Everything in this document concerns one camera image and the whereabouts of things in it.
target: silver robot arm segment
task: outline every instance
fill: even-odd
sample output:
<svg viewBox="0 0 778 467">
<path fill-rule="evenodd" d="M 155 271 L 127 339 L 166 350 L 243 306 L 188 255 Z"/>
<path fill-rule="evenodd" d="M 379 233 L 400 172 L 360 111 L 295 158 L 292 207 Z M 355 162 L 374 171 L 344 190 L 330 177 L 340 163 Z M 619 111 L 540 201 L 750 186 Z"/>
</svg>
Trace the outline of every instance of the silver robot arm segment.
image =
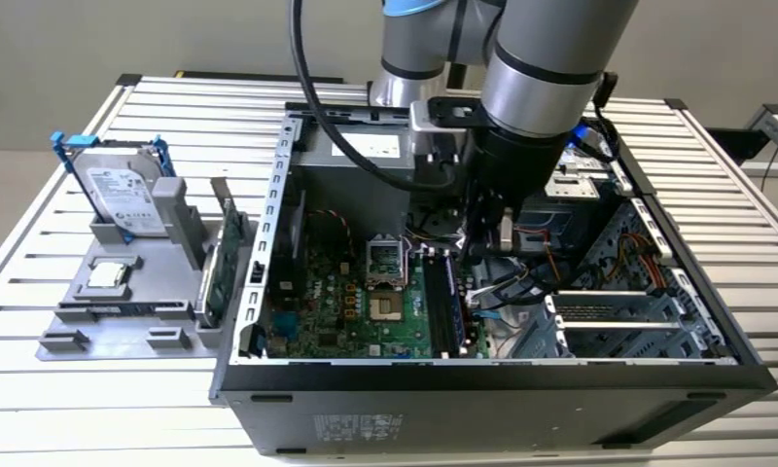
<svg viewBox="0 0 778 467">
<path fill-rule="evenodd" d="M 468 253 L 474 257 L 495 254 L 490 240 L 503 217 L 516 215 L 552 175 L 636 0 L 387 0 L 384 6 L 382 73 L 370 102 L 406 107 L 424 100 L 426 121 L 471 136 L 463 139 L 471 149 L 462 151 L 466 244 L 480 248 Z M 467 16 L 484 20 L 455 28 Z M 487 46 L 483 37 L 496 26 Z M 444 61 L 476 64 L 486 47 L 492 52 L 479 101 L 435 97 Z"/>
<path fill-rule="evenodd" d="M 508 1 L 480 102 L 527 137 L 570 131 L 582 116 L 636 0 Z"/>
<path fill-rule="evenodd" d="M 483 37 L 503 5 L 502 0 L 387 1 L 380 71 L 368 103 L 408 107 L 443 94 L 446 62 L 483 64 Z"/>
</svg>

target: aluminum extrusion table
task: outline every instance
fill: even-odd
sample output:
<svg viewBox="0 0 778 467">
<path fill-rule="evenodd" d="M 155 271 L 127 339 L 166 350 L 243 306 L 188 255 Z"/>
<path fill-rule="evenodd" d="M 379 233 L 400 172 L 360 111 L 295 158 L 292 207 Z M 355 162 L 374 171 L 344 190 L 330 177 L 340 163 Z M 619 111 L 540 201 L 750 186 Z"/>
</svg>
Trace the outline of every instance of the aluminum extrusion table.
<svg viewBox="0 0 778 467">
<path fill-rule="evenodd" d="M 362 103 L 362 86 L 320 85 Z M 226 176 L 256 215 L 292 83 L 142 78 L 112 89 L 84 133 L 171 145 L 187 202 L 218 216 L 207 177 Z M 614 99 L 606 110 L 704 272 L 778 379 L 778 212 L 686 110 Z M 0 249 L 0 465 L 278 464 L 259 458 L 230 409 L 207 400 L 212 359 L 39 362 L 51 319 L 88 243 L 90 208 L 56 169 Z M 778 392 L 651 452 L 310 457 L 295 463 L 778 466 Z"/>
</svg>

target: label sticker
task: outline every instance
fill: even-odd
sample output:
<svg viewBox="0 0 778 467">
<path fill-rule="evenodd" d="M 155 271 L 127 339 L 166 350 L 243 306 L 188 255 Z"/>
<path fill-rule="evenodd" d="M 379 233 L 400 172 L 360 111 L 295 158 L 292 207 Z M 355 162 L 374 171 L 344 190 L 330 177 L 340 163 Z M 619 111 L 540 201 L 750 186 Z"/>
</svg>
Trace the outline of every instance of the label sticker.
<svg viewBox="0 0 778 467">
<path fill-rule="evenodd" d="M 314 415 L 315 438 L 319 441 L 396 440 L 403 416 L 391 413 Z"/>
<path fill-rule="evenodd" d="M 115 225 L 135 235 L 167 234 L 140 175 L 103 167 L 88 168 L 86 173 Z"/>
<path fill-rule="evenodd" d="M 400 158 L 400 137 L 396 134 L 342 133 L 354 149 L 367 158 Z M 344 156 L 331 144 L 331 156 Z"/>
</svg>

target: ram slot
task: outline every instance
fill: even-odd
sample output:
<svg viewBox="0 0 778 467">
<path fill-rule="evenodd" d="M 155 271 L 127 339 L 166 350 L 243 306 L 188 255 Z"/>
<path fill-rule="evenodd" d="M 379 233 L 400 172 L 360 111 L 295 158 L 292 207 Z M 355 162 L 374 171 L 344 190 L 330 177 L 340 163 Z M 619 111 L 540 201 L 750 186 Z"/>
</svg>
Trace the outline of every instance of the ram slot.
<svg viewBox="0 0 778 467">
<path fill-rule="evenodd" d="M 424 256 L 422 259 L 423 296 L 434 358 L 443 354 L 456 357 L 459 352 L 452 319 L 455 284 L 450 282 L 447 261 L 448 258 L 443 256 Z"/>
<path fill-rule="evenodd" d="M 452 314 L 452 329 L 455 330 L 455 345 L 460 352 L 466 334 L 463 332 L 462 298 L 458 293 L 458 275 L 455 274 L 455 263 L 452 262 L 452 258 L 446 259 L 446 271 L 450 286 L 450 306 Z"/>
</svg>

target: white wall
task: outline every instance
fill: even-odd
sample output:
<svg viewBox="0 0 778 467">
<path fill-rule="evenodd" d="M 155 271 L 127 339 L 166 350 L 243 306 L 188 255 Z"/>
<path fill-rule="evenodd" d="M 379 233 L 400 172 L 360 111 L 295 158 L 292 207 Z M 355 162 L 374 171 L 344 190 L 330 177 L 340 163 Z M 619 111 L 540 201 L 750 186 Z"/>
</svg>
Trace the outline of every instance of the white wall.
<svg viewBox="0 0 778 467">
<path fill-rule="evenodd" d="M 378 66 L 379 2 L 306 3 L 312 73 L 364 82 Z M 55 127 L 79 131 L 119 73 L 291 74 L 286 7 L 0 0 L 0 149 L 44 148 Z M 740 125 L 778 101 L 778 0 L 640 0 L 611 69 L 618 95 L 680 97 L 704 123 Z"/>
</svg>

